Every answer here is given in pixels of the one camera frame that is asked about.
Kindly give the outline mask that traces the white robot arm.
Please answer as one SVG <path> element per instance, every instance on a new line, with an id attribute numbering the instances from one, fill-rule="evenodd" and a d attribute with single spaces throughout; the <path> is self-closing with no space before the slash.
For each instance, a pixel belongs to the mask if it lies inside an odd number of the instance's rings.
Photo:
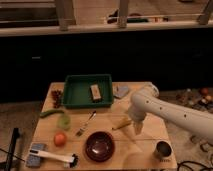
<path id="1" fill-rule="evenodd" d="M 128 114 L 134 122 L 142 122 L 147 113 L 152 113 L 213 145 L 213 114 L 160 100 L 159 90 L 152 83 L 133 92 L 130 102 Z"/>

